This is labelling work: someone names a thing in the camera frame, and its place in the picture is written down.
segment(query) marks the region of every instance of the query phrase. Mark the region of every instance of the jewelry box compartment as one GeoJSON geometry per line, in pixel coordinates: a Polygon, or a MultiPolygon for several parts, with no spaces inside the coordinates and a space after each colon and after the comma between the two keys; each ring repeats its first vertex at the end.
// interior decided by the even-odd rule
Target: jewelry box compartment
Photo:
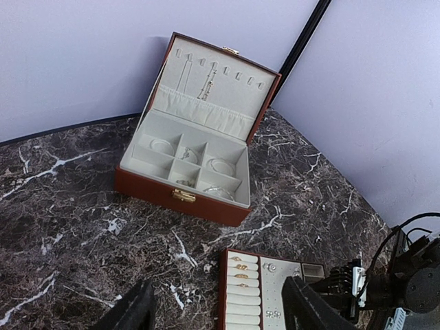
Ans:
{"type": "Polygon", "coordinates": [[[324,267],[227,249],[219,279],[219,330],[286,330],[281,290],[288,276],[325,277],[324,267]]]}
{"type": "Polygon", "coordinates": [[[155,109],[135,133],[120,168],[189,193],[250,205],[247,146],[155,109]]]}

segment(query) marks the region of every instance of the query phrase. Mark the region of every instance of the metal bracket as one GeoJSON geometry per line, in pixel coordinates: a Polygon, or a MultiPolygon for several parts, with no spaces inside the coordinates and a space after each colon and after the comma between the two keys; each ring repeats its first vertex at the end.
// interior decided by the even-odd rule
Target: metal bracket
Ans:
{"type": "Polygon", "coordinates": [[[194,194],[180,189],[174,189],[171,195],[173,196],[173,198],[180,199],[181,201],[186,201],[187,203],[194,203],[196,200],[196,196],[194,194]]]}
{"type": "Polygon", "coordinates": [[[238,50],[229,48],[229,47],[223,47],[223,50],[229,53],[233,53],[234,55],[238,55],[240,52],[238,50]]]}
{"type": "Polygon", "coordinates": [[[402,330],[405,325],[406,312],[403,308],[397,308],[394,318],[388,318],[385,330],[402,330]]]}
{"type": "MultiPolygon", "coordinates": [[[[364,286],[366,280],[366,271],[362,267],[353,267],[353,289],[351,290],[351,294],[353,296],[357,296],[360,293],[360,290],[364,286]]],[[[360,296],[357,303],[360,307],[365,307],[366,302],[366,290],[364,293],[360,296]]]]}

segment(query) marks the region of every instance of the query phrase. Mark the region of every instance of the open jewelry box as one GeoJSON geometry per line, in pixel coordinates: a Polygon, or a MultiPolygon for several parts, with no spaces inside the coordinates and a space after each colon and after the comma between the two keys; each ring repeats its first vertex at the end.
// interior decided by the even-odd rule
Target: open jewelry box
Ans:
{"type": "Polygon", "coordinates": [[[280,77],[174,33],[115,189],[239,226],[250,212],[248,144],[280,77]]]}
{"type": "Polygon", "coordinates": [[[325,277],[313,263],[226,249],[219,278],[219,330],[289,330],[285,327],[281,290],[289,276],[307,283],[325,277]]]}

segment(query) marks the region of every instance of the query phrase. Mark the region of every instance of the necklace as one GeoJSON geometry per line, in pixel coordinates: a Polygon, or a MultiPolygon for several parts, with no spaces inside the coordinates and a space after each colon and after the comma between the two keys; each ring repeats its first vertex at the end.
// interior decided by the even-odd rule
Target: necklace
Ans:
{"type": "Polygon", "coordinates": [[[217,70],[212,68],[210,73],[208,74],[208,79],[206,80],[205,85],[202,87],[199,96],[197,96],[198,99],[206,101],[208,98],[208,95],[211,91],[212,86],[214,85],[214,78],[217,73],[217,70]]]}

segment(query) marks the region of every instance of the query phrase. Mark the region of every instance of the jewelry box lid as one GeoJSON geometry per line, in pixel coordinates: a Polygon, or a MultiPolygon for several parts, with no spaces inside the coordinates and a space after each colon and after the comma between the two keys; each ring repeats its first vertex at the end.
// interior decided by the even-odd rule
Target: jewelry box lid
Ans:
{"type": "Polygon", "coordinates": [[[233,49],[174,32],[146,110],[169,113],[249,144],[280,78],[233,49]]]}

